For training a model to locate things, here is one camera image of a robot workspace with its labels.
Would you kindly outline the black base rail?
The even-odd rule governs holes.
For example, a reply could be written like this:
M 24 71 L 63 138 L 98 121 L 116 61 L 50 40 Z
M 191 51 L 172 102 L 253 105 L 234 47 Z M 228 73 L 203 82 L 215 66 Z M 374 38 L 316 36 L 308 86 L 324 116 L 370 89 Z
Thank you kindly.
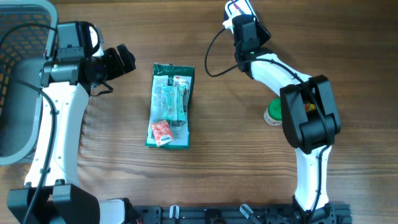
M 268 206 L 249 206 L 242 204 L 235 207 L 161 207 L 155 205 L 134 206 L 132 223 L 167 224 L 167 223 L 322 223 L 350 224 L 353 222 L 349 205 L 325 205 L 311 214 L 303 215 L 292 204 Z

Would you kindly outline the grey plastic basket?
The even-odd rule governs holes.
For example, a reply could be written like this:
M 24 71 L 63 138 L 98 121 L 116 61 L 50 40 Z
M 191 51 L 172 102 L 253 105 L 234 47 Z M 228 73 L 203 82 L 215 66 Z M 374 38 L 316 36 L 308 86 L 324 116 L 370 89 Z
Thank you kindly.
M 30 163 L 42 113 L 39 72 L 52 58 L 58 13 L 50 1 L 1 1 L 1 165 Z

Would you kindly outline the yellow oil bottle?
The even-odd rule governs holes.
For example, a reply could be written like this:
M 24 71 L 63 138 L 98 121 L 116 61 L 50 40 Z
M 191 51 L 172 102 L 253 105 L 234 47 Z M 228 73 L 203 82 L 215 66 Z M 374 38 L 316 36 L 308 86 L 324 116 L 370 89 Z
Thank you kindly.
M 317 110 L 317 106 L 314 103 L 305 103 L 304 108 L 306 113 L 310 113 L 312 111 Z

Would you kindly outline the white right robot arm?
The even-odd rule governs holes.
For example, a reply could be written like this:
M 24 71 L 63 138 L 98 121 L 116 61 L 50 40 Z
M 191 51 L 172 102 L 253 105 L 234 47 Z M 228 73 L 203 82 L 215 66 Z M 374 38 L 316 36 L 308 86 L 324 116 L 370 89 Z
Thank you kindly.
M 280 99 L 282 129 L 295 149 L 297 188 L 295 203 L 302 219 L 325 218 L 328 156 L 341 131 L 341 121 L 329 79 L 311 77 L 282 62 L 264 48 L 270 33 L 253 14 L 239 14 L 228 26 L 234 35 L 235 59 L 240 71 L 268 86 Z

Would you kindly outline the orange tissue pack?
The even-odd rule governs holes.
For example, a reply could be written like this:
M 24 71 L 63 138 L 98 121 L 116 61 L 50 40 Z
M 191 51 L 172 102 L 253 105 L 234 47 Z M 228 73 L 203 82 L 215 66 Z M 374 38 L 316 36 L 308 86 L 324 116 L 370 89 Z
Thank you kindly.
M 157 147 L 168 144 L 174 140 L 172 130 L 167 120 L 157 121 L 150 125 Z

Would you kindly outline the green lid jar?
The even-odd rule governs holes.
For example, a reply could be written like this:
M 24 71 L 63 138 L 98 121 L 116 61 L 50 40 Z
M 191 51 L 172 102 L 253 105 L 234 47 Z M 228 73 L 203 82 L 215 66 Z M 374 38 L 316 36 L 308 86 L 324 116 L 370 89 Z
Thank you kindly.
M 264 120 L 271 126 L 279 126 L 282 124 L 282 111 L 280 98 L 276 98 L 270 102 L 264 112 Z

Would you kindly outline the green glove package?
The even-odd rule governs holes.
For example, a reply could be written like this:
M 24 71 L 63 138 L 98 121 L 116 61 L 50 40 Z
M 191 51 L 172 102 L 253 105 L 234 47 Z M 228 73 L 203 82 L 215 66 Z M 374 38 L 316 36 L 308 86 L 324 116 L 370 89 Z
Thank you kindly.
M 192 99 L 193 84 L 195 81 L 195 67 L 183 65 L 154 64 L 152 74 L 152 88 L 150 101 L 150 116 L 147 129 L 147 138 L 145 146 L 156 147 L 154 135 L 150 125 L 157 121 L 164 120 L 162 118 L 165 98 L 162 93 L 162 86 L 180 86 L 185 85 L 187 90 L 184 96 L 184 110 L 187 116 L 186 121 L 170 121 L 167 120 L 174 140 L 168 144 L 161 146 L 164 149 L 188 149 L 190 147 L 190 122 L 189 109 Z

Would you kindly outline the white barcode scanner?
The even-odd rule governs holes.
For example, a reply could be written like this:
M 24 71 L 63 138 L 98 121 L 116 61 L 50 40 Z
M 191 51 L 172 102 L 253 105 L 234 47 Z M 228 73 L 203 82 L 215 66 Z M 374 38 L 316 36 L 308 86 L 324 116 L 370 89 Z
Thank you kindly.
M 254 9 L 251 6 L 249 0 L 235 0 L 236 4 L 241 8 L 240 12 L 242 14 L 254 15 L 257 16 Z M 237 10 L 231 1 L 228 1 L 224 6 L 225 11 L 232 14 L 235 10 Z

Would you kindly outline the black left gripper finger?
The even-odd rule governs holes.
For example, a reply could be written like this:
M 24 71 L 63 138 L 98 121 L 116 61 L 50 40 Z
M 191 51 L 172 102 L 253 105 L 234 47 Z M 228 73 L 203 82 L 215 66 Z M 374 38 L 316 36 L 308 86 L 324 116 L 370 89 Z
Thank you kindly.
M 127 49 L 124 44 L 118 45 L 117 50 L 121 61 L 123 62 L 124 73 L 129 73 L 136 69 L 136 59 L 135 56 Z
M 106 68 L 106 80 L 113 80 L 126 73 L 124 69 L 124 62 L 121 56 L 122 52 L 122 47 L 111 47 L 104 51 L 102 59 L 104 60 L 104 65 Z

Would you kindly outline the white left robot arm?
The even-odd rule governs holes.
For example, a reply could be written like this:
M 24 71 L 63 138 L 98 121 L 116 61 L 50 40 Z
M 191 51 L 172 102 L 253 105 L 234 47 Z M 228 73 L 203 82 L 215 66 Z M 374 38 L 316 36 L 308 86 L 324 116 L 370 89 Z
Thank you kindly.
M 77 171 L 81 124 L 92 88 L 135 69 L 125 45 L 103 49 L 85 21 L 47 26 L 44 56 L 23 53 L 17 36 L 45 26 L 26 23 L 1 39 L 1 73 L 10 81 L 1 107 L 1 164 L 23 160 L 30 169 L 7 207 L 21 223 L 129 223 L 139 219 L 126 198 L 99 201 L 81 189 Z

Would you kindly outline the red sachet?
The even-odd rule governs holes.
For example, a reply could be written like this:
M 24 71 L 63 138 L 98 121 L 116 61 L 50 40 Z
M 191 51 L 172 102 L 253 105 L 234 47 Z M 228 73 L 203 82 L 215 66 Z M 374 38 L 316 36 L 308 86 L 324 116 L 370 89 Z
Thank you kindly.
M 231 0 L 231 2 L 233 3 L 233 5 L 234 5 L 234 7 L 237 9 L 237 10 L 241 10 L 241 8 L 236 4 L 236 2 L 235 2 L 235 0 Z

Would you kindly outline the light green sachet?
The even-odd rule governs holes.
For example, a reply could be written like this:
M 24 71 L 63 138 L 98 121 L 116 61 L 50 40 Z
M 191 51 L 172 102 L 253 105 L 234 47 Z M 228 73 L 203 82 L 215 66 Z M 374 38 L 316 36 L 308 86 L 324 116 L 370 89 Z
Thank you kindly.
M 186 121 L 187 115 L 184 110 L 184 96 L 187 90 L 185 85 L 162 86 L 162 93 L 165 98 L 163 119 L 170 121 Z

